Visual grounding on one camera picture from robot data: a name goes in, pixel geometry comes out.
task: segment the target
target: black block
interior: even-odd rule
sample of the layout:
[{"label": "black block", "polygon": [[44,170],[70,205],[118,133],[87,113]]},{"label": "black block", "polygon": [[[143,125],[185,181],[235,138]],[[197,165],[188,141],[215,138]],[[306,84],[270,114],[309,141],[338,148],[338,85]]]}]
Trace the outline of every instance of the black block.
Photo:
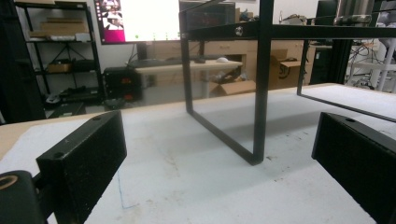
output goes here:
[{"label": "black block", "polygon": [[38,157],[42,182],[55,190],[58,223],[83,223],[125,157],[120,111],[88,120]]},{"label": "black block", "polygon": [[322,113],[312,158],[378,224],[396,223],[394,139],[354,119]]}]

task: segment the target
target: black metal frame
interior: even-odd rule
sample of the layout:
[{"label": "black metal frame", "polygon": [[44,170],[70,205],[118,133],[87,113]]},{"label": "black metal frame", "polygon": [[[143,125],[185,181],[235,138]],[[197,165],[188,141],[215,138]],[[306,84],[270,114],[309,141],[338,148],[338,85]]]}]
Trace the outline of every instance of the black metal frame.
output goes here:
[{"label": "black metal frame", "polygon": [[[222,140],[232,150],[234,150],[243,159],[252,165],[261,163],[264,158],[264,141],[265,141],[265,122],[267,112],[268,84],[269,84],[269,67],[271,41],[277,40],[304,40],[303,58],[306,58],[309,39],[337,39],[348,41],[350,39],[363,38],[394,38],[396,29],[392,28],[372,28],[372,27],[345,27],[345,26],[302,26],[302,25],[277,25],[273,24],[274,0],[260,1],[260,18],[258,21],[230,24],[205,29],[188,30],[187,13],[196,8],[207,7],[223,0],[213,0],[198,7],[189,8],[179,13],[180,34],[181,34],[181,53],[183,62],[183,76],[185,86],[185,98],[187,112],[191,114],[198,122],[204,125],[210,132]],[[243,33],[237,34],[235,29],[243,30]],[[202,117],[193,109],[191,94],[191,71],[190,71],[190,54],[189,41],[208,41],[208,40],[258,40],[257,54],[257,71],[256,71],[256,98],[255,98],[255,118],[254,118],[254,139],[253,153],[242,147],[234,141],[228,134],[217,128],[210,121]],[[343,107],[354,110],[362,114],[374,116],[381,119],[395,121],[395,119],[385,118],[383,116],[362,111],[350,106],[339,105],[333,102],[321,100],[312,96],[301,93],[304,78],[305,61],[302,60],[297,95],[312,100],[321,101],[322,103]]]}]

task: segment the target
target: monitor screen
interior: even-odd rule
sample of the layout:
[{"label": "monitor screen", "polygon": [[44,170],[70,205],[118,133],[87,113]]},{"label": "monitor screen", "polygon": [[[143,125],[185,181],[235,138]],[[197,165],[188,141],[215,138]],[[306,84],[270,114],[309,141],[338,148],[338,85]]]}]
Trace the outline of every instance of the monitor screen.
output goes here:
[{"label": "monitor screen", "polygon": [[94,0],[102,44],[179,40],[178,0]]},{"label": "monitor screen", "polygon": [[[103,45],[180,39],[178,13],[205,1],[93,0]],[[191,27],[234,23],[235,3],[223,3],[193,12]]]}]

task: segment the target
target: table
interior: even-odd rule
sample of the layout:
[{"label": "table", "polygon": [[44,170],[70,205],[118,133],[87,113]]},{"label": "table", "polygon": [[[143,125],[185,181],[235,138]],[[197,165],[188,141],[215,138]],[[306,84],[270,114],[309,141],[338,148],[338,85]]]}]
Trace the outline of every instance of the table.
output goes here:
[{"label": "table", "polygon": [[[122,110],[128,156],[87,223],[374,224],[311,159],[318,118],[322,111],[347,116],[393,139],[396,125],[295,91],[269,91],[266,154],[256,166],[196,122],[184,103]],[[334,91],[336,95],[327,94]],[[394,94],[341,85],[307,87],[305,94],[396,116]],[[242,145],[252,146],[254,93],[194,105]],[[0,161],[0,173],[17,168],[36,173],[36,156],[93,116],[0,126],[0,153],[9,150]]]}]

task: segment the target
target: screw hole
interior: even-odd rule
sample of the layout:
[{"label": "screw hole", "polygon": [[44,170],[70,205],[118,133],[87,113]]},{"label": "screw hole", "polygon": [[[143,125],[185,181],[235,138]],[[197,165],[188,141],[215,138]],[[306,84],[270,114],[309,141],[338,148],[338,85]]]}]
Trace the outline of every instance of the screw hole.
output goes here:
[{"label": "screw hole", "polygon": [[0,189],[6,189],[9,186],[13,185],[15,182],[17,182],[18,177],[16,175],[6,175],[3,177],[0,177]]}]

